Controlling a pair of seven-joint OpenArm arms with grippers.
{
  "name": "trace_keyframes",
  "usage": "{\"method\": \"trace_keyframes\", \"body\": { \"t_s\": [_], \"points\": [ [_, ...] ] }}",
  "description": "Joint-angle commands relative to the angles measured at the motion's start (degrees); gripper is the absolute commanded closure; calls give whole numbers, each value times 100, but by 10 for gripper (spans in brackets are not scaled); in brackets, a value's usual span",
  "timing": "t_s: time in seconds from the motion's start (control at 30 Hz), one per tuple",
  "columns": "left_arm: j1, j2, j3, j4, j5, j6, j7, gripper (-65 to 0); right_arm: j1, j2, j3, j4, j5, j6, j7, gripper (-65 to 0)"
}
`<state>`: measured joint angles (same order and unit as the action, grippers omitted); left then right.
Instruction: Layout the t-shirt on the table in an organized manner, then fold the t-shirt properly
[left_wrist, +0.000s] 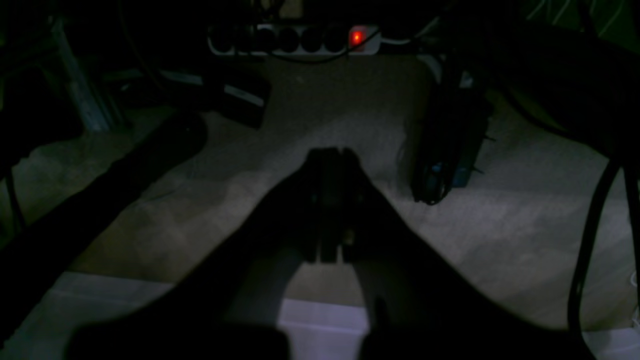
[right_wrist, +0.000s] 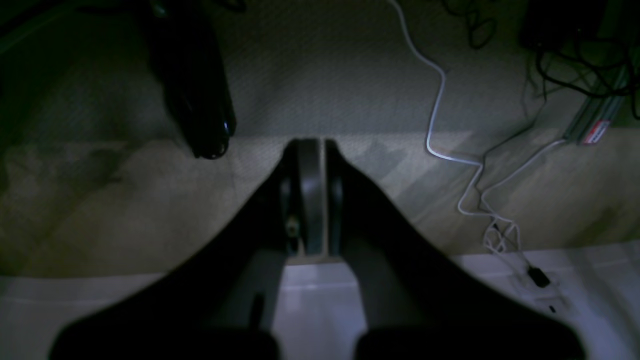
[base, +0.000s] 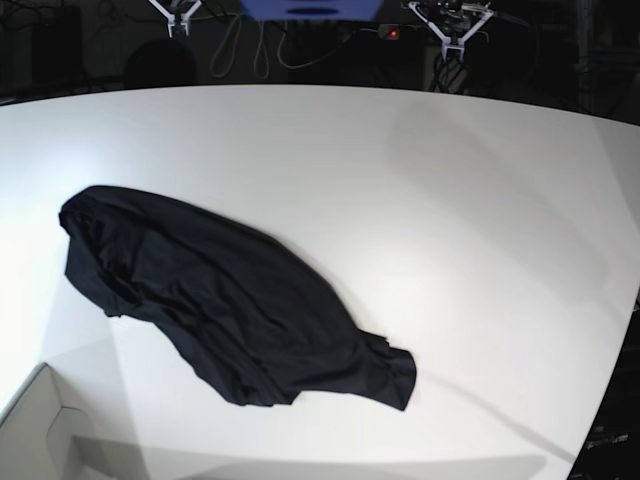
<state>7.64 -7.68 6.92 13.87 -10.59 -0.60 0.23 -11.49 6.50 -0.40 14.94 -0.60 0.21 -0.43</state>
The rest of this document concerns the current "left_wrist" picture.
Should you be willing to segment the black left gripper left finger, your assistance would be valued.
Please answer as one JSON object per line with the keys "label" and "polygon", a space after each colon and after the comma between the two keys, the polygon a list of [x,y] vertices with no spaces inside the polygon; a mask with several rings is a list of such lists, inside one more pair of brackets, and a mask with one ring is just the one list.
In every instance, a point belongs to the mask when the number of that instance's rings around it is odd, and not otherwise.
{"label": "black left gripper left finger", "polygon": [[277,328],[300,265],[313,260],[329,149],[313,149],[178,285],[126,316],[75,331],[72,360],[289,360]]}

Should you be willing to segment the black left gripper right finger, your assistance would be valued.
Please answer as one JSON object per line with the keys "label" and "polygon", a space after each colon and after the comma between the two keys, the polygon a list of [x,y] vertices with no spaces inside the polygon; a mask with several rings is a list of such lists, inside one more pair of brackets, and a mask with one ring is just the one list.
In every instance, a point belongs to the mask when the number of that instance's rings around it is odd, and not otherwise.
{"label": "black left gripper right finger", "polygon": [[331,149],[336,246],[361,287],[361,360],[592,360],[582,337],[534,325],[476,289],[420,238],[364,173]]}

